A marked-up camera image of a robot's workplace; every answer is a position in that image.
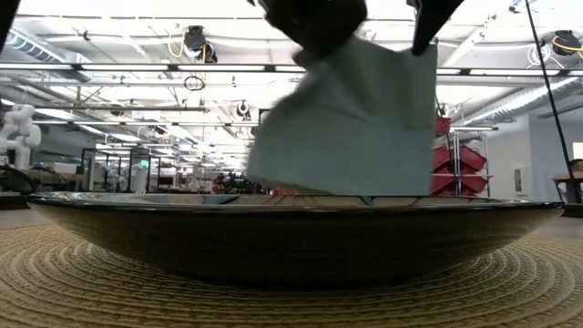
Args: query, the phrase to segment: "bowl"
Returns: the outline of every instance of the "bowl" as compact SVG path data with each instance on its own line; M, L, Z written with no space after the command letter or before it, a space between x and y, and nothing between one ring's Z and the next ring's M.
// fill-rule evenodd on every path
M169 272L275 287L406 279L484 255L563 203L456 197L39 193L33 210Z

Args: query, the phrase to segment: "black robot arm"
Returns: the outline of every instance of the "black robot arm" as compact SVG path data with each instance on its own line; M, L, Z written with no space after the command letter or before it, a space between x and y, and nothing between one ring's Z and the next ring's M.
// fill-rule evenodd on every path
M364 0L247 0L270 24L316 56L344 43L367 16ZM423 54L464 0L406 0L417 12L413 52Z

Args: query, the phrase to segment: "fluorescent light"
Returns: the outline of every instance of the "fluorescent light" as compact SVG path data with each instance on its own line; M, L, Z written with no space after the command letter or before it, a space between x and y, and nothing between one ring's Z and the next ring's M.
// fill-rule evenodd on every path
M451 127L450 131L495 131L495 127Z
M75 119L79 118L73 114L65 112L65 110L61 109L45 109L45 108L37 108L35 109L36 113L47 115L51 118L62 118L62 119Z
M174 155L173 149L156 149L156 151L159 151L161 153L168 154L168 155Z
M73 122L78 125L119 125L119 122L106 122L106 121L75 121Z
M172 123L168 123L168 122L137 122L137 121L131 121L131 122L126 122L126 125L166 127L166 126L172 125Z
M95 160L107 160L107 156L95 156ZM114 157L114 158L109 158L109 160L114 161L114 160L119 160L118 157Z
M549 69L547 74L555 76L560 72L558 69ZM473 76L498 76L498 77L542 77L542 69L472 69L470 75Z
M174 144L142 144L144 147L171 147Z
M259 122L231 123L232 127L258 127Z
M33 121L33 124L42 124L42 125L60 125L60 124L68 124L67 121L54 121L54 120L42 120L42 121Z
M210 122L182 122L179 123L181 127L224 127L225 123L210 123Z
M84 129L84 130L88 131L88 132L95 133L95 134L97 134L97 135L103 135L103 134L105 134L103 131L101 131L101 130L98 130L98 129L96 129L96 128L91 128L91 127L84 126L84 125L80 125L80 127L81 127L82 129Z
M119 134L119 133L110 134L109 136L111 136L113 138L118 138L118 139L124 140L124 141L141 141L141 139L138 137L125 135L125 134Z
M264 65L179 65L179 70L187 72L197 71L222 71L222 72L247 72L247 71L263 71Z
M306 70L303 67L297 66L276 66L276 72L287 72L287 73L305 73Z
M437 75L459 75L461 72L461 69L437 68Z
M27 63L0 63L0 69L22 69L22 70L72 70L73 67L67 64L27 64Z
M103 71L167 71L166 65L101 65L101 64L84 64L81 67L85 70L103 70Z

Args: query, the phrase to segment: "round woven mat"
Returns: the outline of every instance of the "round woven mat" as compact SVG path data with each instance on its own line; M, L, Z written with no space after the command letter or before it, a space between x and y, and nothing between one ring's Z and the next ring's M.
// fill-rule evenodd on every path
M276 292L166 274L54 225L0 231L4 327L579 327L583 244L530 236L398 285Z

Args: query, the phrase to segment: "light blue cloth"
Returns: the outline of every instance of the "light blue cloth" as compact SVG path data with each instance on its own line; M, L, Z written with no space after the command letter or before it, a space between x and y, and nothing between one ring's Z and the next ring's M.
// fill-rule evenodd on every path
M337 195L427 195L437 49L353 38L307 74L259 128L247 174Z

